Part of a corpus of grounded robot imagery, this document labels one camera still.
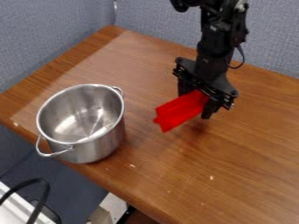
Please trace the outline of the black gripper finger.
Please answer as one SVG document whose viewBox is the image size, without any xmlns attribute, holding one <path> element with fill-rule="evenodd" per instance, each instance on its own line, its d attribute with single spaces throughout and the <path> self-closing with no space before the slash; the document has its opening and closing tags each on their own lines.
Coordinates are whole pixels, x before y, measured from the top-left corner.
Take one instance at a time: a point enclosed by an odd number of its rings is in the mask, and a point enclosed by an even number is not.
<svg viewBox="0 0 299 224">
<path fill-rule="evenodd" d="M 188 80 L 177 80 L 177 93 L 179 95 L 185 95 L 195 90 L 192 83 Z"/>
<path fill-rule="evenodd" d="M 200 113 L 200 118 L 209 119 L 211 115 L 216 113 L 217 110 L 220 109 L 221 104 L 223 102 L 220 99 L 211 97 L 204 104 L 203 111 Z"/>
</svg>

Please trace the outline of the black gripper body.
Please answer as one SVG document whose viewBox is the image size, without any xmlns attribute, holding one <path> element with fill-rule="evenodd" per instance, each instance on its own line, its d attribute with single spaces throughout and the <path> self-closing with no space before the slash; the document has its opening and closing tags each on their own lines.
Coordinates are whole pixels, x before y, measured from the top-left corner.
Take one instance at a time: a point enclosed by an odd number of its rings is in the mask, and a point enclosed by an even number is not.
<svg viewBox="0 0 299 224">
<path fill-rule="evenodd" d="M 201 53 L 196 60 L 177 57 L 175 59 L 175 69 L 172 74 L 177 80 L 183 79 L 192 83 L 195 90 L 203 92 L 208 98 L 215 97 L 221 100 L 221 108 L 231 109 L 239 91 L 232 86 L 227 72 L 233 52 L 228 52 L 220 57 L 208 57 Z"/>
</svg>

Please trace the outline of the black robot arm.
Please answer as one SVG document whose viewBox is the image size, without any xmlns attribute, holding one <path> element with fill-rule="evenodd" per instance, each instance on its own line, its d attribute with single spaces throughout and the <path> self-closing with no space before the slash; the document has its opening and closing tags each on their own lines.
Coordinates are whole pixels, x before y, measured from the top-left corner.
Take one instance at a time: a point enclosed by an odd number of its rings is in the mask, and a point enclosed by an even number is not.
<svg viewBox="0 0 299 224">
<path fill-rule="evenodd" d="M 201 119 L 209 119 L 220 108 L 231 109 L 239 97 L 227 78 L 228 69 L 239 69 L 245 56 L 248 0 L 169 0 L 179 12 L 200 8 L 200 41 L 196 60 L 177 57 L 172 74 L 177 77 L 179 95 L 199 90 L 208 100 Z"/>
</svg>

